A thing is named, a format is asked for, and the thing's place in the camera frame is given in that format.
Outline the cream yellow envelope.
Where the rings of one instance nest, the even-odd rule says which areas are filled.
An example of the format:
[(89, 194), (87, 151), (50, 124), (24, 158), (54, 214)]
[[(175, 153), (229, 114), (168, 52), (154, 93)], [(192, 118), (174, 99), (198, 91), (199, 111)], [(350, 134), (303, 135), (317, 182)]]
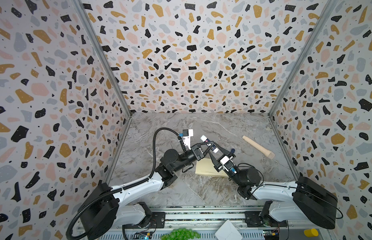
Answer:
[(197, 162), (195, 174), (207, 177), (228, 177), (223, 170), (217, 172), (217, 170), (214, 168), (212, 160), (209, 158), (204, 158)]

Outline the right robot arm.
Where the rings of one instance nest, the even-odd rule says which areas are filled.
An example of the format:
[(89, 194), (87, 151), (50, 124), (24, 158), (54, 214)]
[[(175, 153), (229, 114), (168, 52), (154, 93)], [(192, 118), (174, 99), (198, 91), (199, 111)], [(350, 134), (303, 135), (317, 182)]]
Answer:
[(264, 200), (260, 220), (267, 223), (309, 220), (333, 230), (336, 226), (337, 197), (307, 177), (286, 183), (266, 182), (263, 174), (247, 163), (235, 164), (234, 153), (208, 143), (209, 155), (217, 172), (225, 173), (246, 200)]

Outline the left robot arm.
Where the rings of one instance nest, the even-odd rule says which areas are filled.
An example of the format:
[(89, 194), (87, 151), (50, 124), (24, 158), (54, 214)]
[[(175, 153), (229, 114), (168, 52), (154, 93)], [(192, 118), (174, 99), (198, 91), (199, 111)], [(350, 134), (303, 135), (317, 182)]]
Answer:
[(95, 240), (114, 225), (145, 227), (152, 215), (151, 210), (143, 202), (133, 206), (129, 203), (169, 187), (177, 179), (176, 172), (206, 157), (212, 146), (213, 143), (195, 144), (182, 154), (174, 149), (167, 150), (151, 176), (113, 187), (107, 183), (98, 185), (70, 222), (67, 239)]

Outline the green grape bunch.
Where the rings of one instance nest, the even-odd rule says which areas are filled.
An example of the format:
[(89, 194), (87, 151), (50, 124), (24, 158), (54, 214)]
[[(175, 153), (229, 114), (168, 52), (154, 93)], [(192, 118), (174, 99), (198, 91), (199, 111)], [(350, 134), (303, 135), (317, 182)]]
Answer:
[(160, 237), (161, 240), (195, 240), (200, 238), (201, 235), (198, 232), (185, 228), (173, 230)]

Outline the small circuit board right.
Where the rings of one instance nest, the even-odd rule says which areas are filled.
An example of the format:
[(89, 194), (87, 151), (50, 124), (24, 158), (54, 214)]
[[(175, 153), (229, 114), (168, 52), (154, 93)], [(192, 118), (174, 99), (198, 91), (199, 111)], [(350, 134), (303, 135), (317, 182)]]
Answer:
[(263, 236), (265, 240), (279, 240), (280, 239), (280, 233), (279, 231), (263, 231)]

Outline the small circuit board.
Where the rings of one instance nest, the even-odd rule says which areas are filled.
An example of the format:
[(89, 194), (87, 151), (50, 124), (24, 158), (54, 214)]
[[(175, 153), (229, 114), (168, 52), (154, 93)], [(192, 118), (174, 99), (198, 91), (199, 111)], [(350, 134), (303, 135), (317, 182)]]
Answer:
[(133, 236), (133, 240), (151, 240), (153, 236), (153, 232), (136, 232)]
[(279, 240), (280, 239), (280, 233), (279, 231), (263, 231), (263, 236), (265, 240)]

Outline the small circuit board left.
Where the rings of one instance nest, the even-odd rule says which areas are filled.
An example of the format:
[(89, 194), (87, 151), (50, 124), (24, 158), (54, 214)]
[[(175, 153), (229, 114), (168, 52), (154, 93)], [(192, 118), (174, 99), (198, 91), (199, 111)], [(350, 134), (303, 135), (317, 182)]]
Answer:
[(133, 236), (133, 240), (151, 240), (153, 236), (153, 232), (136, 232)]

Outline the yellow cylinder object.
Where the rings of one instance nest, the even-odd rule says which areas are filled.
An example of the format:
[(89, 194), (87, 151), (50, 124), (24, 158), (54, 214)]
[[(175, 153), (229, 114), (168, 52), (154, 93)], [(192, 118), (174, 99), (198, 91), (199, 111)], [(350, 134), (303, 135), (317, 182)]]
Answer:
[(317, 229), (306, 229), (304, 230), (304, 235), (307, 238), (314, 238), (319, 236), (319, 231)]

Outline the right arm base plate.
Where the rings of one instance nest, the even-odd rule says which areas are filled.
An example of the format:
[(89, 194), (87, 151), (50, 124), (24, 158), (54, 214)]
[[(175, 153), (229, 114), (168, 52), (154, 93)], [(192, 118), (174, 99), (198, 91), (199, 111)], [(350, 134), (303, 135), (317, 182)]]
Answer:
[(267, 214), (263, 214), (261, 211), (246, 211), (245, 212), (245, 223), (248, 228), (259, 228), (259, 227), (287, 227), (287, 221), (276, 221)]

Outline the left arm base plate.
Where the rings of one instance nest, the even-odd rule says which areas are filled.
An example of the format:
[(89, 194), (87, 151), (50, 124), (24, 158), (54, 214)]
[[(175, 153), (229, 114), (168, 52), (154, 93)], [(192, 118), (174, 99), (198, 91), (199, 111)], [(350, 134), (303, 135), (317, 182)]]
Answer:
[(144, 217), (144, 219), (136, 226), (139, 229), (163, 229), (165, 225), (166, 213), (165, 212), (154, 212)]

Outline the left aluminium corner post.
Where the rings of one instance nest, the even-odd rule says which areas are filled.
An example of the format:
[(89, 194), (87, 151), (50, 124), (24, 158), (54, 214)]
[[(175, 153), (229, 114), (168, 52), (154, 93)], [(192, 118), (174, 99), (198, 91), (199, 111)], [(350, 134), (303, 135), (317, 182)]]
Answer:
[(127, 103), (123, 97), (123, 94), (121, 92), (121, 89), (118, 85), (118, 82), (116, 81), (116, 78), (111, 70), (111, 66), (110, 64), (108, 63), (105, 55), (104, 55), (104, 51), (101, 47), (101, 44), (99, 43), (97, 37), (96, 37), (96, 33), (92, 27), (92, 24), (91, 24), (91, 21), (90, 19), (88, 18), (87, 14), (86, 14), (86, 11), (83, 7), (83, 4), (82, 4), (82, 1), (77, 1), (77, 0), (73, 0), (71, 1), (73, 3), (73, 7), (75, 8), (76, 12), (78, 13), (78, 18), (80, 19), (81, 23), (83, 24), (83, 28), (84, 30), (87, 32), (88, 34), (88, 37), (89, 37), (89, 40), (93, 46), (93, 49), (95, 50), (95, 53), (98, 55), (99, 57), (99, 61), (100, 63), (102, 64), (102, 66), (104, 67), (104, 70), (111, 82), (111, 85), (112, 87), (114, 88), (114, 91), (115, 91), (115, 94), (116, 96), (118, 97), (120, 103), (121, 103), (121, 107), (122, 107), (122, 111), (124, 113), (124, 115), (126, 116), (127, 119), (130, 119), (131, 118), (131, 111), (129, 110), (128, 106), (127, 106)]

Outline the aluminium corner post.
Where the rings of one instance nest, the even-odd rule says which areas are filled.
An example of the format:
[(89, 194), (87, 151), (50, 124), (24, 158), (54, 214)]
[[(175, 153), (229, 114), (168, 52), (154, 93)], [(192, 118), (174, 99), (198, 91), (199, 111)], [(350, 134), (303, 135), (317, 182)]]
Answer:
[(311, 35), (309, 36), (307, 42), (305, 43), (304, 47), (302, 48), (302, 52), (297, 58), (296, 63), (293, 65), (292, 70), (290, 71), (287, 80), (281, 87), (281, 91), (279, 92), (275, 102), (273, 103), (271, 110), (268, 113), (268, 117), (272, 119), (272, 116), (276, 113), (277, 108), (281, 101), (283, 100), (284, 94), (288, 91), (289, 86), (293, 82), (295, 76), (297, 75), (301, 65), (304, 63), (305, 59), (311, 52), (311, 48), (313, 47), (318, 35), (320, 34), (321, 30), (323, 29), (327, 19), (330, 17), (332, 11), (335, 9), (337, 5), (336, 0), (327, 1), (321, 15), (317, 21), (317, 24), (314, 26)]
[(102, 66), (104, 67), (104, 70), (111, 82), (111, 85), (112, 87), (114, 88), (114, 91), (115, 91), (115, 94), (116, 96), (118, 97), (120, 103), (121, 103), (121, 107), (122, 107), (122, 111), (124, 113), (124, 115), (126, 116), (127, 119), (130, 119), (131, 118), (131, 111), (129, 110), (128, 106), (127, 106), (127, 103), (123, 97), (123, 94), (121, 92), (121, 89), (118, 85), (118, 82), (116, 81), (116, 78), (111, 70), (111, 66), (110, 64), (108, 63), (105, 55), (104, 55), (104, 51), (101, 47), (101, 44), (99, 43), (97, 37), (96, 37), (96, 33), (92, 27), (92, 24), (91, 24), (91, 21), (90, 19), (88, 18), (87, 14), (86, 14), (86, 11), (83, 7), (83, 4), (82, 4), (82, 1), (77, 1), (77, 0), (73, 0), (71, 1), (73, 3), (73, 7), (75, 8), (76, 12), (78, 13), (78, 18), (80, 19), (81, 23), (83, 24), (83, 28), (84, 30), (87, 32), (88, 34), (88, 37), (89, 37), (89, 40), (93, 46), (93, 49), (95, 50), (95, 53), (98, 55), (99, 57), (99, 61), (100, 63), (102, 64)]

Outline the right aluminium corner post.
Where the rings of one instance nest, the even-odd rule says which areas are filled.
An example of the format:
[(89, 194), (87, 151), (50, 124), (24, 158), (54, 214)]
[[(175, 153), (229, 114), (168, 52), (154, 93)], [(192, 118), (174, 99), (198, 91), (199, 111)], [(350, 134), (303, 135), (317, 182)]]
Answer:
[(272, 119), (272, 116), (276, 113), (277, 108), (281, 101), (283, 100), (284, 94), (288, 91), (289, 86), (293, 82), (295, 76), (297, 75), (301, 65), (304, 63), (305, 59), (311, 52), (311, 48), (313, 47), (318, 35), (320, 34), (321, 30), (323, 29), (327, 19), (330, 17), (332, 11), (335, 9), (337, 5), (336, 0), (327, 1), (321, 15), (317, 21), (317, 24), (314, 26), (311, 35), (309, 36), (307, 42), (305, 43), (304, 47), (302, 48), (302, 52), (297, 58), (296, 63), (293, 65), (292, 70), (290, 71), (287, 80), (281, 87), (281, 91), (279, 92), (275, 102), (273, 103), (271, 110), (268, 113), (268, 117)]

